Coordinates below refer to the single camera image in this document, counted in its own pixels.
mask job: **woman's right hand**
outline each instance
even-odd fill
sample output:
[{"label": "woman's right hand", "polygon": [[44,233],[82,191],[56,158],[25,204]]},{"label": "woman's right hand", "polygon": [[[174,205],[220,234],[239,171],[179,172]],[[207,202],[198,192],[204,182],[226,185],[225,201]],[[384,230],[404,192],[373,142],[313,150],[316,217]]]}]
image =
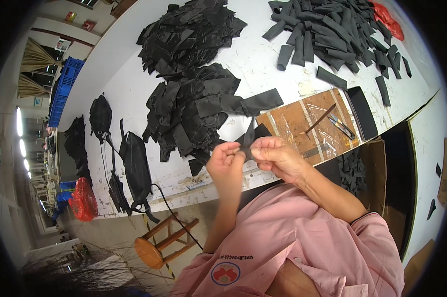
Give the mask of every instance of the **woman's right hand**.
[{"label": "woman's right hand", "polygon": [[286,182],[295,183],[309,164],[281,137],[260,137],[250,146],[261,170],[271,170]]}]

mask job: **curtain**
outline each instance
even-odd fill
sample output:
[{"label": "curtain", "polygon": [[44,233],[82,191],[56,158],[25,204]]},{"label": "curtain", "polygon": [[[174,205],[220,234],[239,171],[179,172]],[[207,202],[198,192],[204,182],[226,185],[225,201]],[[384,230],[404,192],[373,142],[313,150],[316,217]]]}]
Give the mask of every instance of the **curtain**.
[{"label": "curtain", "polygon": [[55,61],[40,44],[29,38],[22,58],[21,72],[41,69],[53,64],[62,65],[61,62]]},{"label": "curtain", "polygon": [[18,93],[20,98],[29,96],[47,97],[50,94],[49,91],[24,74],[19,75]]}]

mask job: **stool leg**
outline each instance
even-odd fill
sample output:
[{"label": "stool leg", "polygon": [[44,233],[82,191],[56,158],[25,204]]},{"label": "stool leg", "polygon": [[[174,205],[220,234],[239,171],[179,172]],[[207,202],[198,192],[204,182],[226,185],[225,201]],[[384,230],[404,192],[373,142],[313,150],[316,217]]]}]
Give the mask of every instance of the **stool leg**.
[{"label": "stool leg", "polygon": [[142,237],[144,239],[150,239],[151,237],[153,237],[154,234],[158,233],[161,229],[166,227],[167,224],[170,223],[173,219],[174,219],[173,215],[170,215],[165,220],[162,220],[159,224],[156,225],[156,227],[151,229],[148,233],[146,233]]},{"label": "stool leg", "polygon": [[163,258],[163,263],[166,264],[167,262],[177,258],[178,256],[180,256],[182,253],[184,253],[185,251],[187,251],[188,249],[190,249],[191,247],[195,246],[196,242],[192,241],[191,243],[189,243],[188,245],[186,245],[185,247],[181,248],[180,250],[170,254],[169,256],[166,256]]},{"label": "stool leg", "polygon": [[[191,230],[191,228],[196,226],[198,222],[199,222],[199,219],[194,219],[191,223],[188,223],[185,226],[185,229]],[[168,238],[164,239],[163,241],[161,241],[160,243],[158,243],[155,247],[158,250],[163,250],[165,247],[167,247],[168,245],[170,245],[171,243],[173,243],[174,241],[179,239],[179,237],[184,235],[185,234],[185,229],[184,228],[180,229],[176,233],[172,234],[170,237],[168,237]]]}]

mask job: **blue plastic crate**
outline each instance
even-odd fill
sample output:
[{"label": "blue plastic crate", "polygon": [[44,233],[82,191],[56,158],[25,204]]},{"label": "blue plastic crate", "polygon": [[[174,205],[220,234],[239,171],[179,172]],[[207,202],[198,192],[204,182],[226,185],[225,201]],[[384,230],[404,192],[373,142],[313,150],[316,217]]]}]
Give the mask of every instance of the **blue plastic crate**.
[{"label": "blue plastic crate", "polygon": [[82,60],[74,58],[67,59],[62,70],[62,75],[60,75],[59,83],[57,84],[57,91],[52,99],[52,108],[49,114],[49,127],[59,126],[60,117],[62,116],[62,111],[66,105],[70,90],[83,66],[84,62]]}]

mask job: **hand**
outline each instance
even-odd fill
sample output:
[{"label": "hand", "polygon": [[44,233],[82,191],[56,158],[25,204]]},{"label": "hand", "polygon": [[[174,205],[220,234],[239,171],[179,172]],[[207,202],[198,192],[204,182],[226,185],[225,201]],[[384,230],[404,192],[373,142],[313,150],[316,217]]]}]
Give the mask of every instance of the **hand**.
[{"label": "hand", "polygon": [[240,151],[238,142],[226,142],[214,148],[205,167],[220,198],[240,200],[244,163],[245,153]]},{"label": "hand", "polygon": [[308,163],[281,137],[261,137],[250,146],[261,170],[271,170],[286,182],[295,183]]}]

